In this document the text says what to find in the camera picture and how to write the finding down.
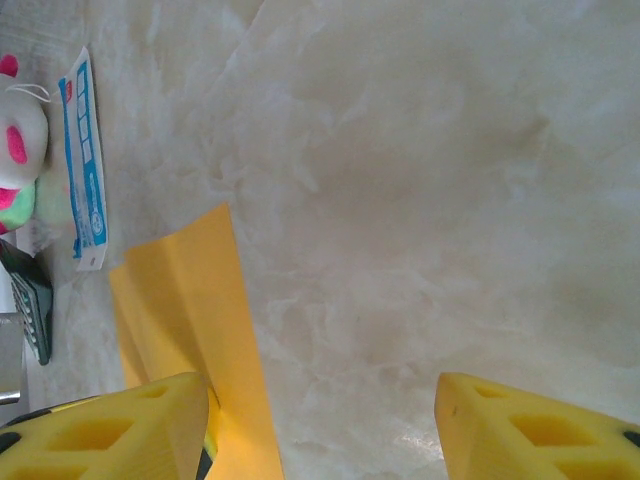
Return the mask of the white pink plush toy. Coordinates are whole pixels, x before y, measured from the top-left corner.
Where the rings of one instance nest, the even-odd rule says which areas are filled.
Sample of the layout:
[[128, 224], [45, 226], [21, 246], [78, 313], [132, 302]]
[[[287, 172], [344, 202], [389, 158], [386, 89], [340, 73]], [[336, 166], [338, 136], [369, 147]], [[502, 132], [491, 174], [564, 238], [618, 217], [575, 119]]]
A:
[[0, 55], [0, 235], [24, 227], [36, 214], [49, 169], [47, 107], [60, 103], [58, 92], [22, 80], [16, 56]]

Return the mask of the black desk calculator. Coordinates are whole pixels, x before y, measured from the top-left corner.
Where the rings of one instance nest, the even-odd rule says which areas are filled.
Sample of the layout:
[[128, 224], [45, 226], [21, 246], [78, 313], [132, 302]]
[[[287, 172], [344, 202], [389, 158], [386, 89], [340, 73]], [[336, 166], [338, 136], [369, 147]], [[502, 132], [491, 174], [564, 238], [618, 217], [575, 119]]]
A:
[[52, 357], [52, 284], [33, 256], [4, 239], [0, 239], [0, 262], [11, 279], [26, 340], [38, 363], [47, 365]]

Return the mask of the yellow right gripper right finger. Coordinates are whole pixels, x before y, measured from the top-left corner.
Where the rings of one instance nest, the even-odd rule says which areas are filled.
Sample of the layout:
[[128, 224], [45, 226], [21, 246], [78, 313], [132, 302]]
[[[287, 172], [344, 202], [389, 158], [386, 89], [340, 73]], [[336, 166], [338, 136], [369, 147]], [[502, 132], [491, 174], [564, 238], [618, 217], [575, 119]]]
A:
[[640, 425], [462, 373], [434, 415], [449, 480], [640, 480]]

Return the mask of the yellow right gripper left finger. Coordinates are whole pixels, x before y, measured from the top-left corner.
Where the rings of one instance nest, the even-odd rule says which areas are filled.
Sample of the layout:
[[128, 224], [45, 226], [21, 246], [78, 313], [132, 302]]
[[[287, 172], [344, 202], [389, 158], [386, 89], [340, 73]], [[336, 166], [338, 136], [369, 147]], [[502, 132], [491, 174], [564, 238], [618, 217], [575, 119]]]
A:
[[195, 372], [36, 410], [0, 427], [0, 480], [203, 480], [208, 419]]

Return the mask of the blue white plastic packet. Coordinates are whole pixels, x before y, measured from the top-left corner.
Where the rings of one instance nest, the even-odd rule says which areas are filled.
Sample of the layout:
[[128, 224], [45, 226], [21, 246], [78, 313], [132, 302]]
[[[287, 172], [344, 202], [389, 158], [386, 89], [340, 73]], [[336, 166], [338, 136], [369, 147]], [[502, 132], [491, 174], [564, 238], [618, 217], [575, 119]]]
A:
[[58, 82], [64, 152], [75, 226], [73, 258], [79, 271], [102, 268], [108, 248], [108, 218], [99, 122], [91, 58], [83, 48]]

